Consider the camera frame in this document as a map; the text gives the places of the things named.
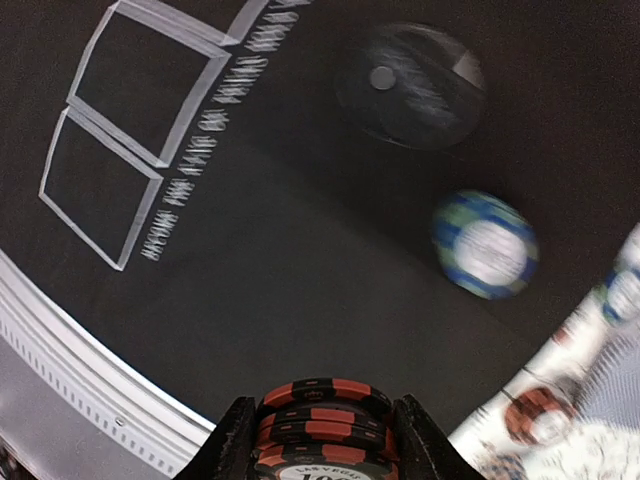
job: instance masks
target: black mat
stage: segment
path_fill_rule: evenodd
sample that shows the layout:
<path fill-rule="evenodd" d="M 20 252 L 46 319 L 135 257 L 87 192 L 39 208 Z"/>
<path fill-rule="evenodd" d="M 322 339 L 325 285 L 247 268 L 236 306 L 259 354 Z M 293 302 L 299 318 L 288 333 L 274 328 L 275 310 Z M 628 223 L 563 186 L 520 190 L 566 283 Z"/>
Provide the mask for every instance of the black mat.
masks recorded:
<path fill-rule="evenodd" d="M 201 3 L 178 2 L 193 15 L 213 15 Z M 242 3 L 221 2 L 216 26 L 224 28 Z M 224 132 L 211 134 L 217 148 L 202 176 L 185 177 L 177 160 L 157 170 L 165 179 L 160 194 L 118 272 L 38 198 L 76 67 L 109 5 L 1 7 L 0 248 L 105 345 L 213 421 L 236 396 L 261 396 L 299 377 L 340 376 L 391 396 L 412 392 L 451 430 L 607 272 L 637 221 L 640 30 L 631 1 L 541 8 L 506 0 L 315 0 L 284 9 L 300 19 L 277 52 L 227 48 L 227 70 L 238 56 L 269 64 L 240 105 L 214 104 L 219 82 L 213 86 L 203 108 L 226 108 L 228 120 Z M 332 86 L 341 50 L 362 28 L 393 20 L 441 26 L 482 59 L 489 105 L 463 144 L 410 151 L 343 118 Z M 104 64 L 87 70 L 104 83 L 92 77 L 96 90 L 79 92 L 98 104 L 118 77 L 131 94 L 119 90 L 117 101 L 101 105 L 157 153 L 167 131 L 163 106 L 175 108 L 175 92 L 193 85 L 200 60 L 160 39 L 122 35 L 105 36 L 114 43 L 96 47 Z M 136 45 L 139 62 L 125 58 Z M 165 67 L 147 68 L 145 58 L 162 55 Z M 127 70 L 118 75 L 118 65 Z M 132 79 L 149 89 L 126 86 Z M 118 159 L 74 131 L 60 136 L 75 156 L 52 163 L 52 174 L 64 177 L 52 198 L 117 256 L 122 222 L 130 225 L 142 195 L 139 172 L 124 163 L 111 168 Z M 98 164 L 75 168 L 83 157 Z M 172 178 L 195 183 L 184 208 L 162 204 Z M 540 269 L 513 299 L 476 299 L 437 267 L 434 205 L 466 187 L 501 196 L 537 232 Z M 154 262 L 141 251 L 159 209 L 179 221 Z"/>

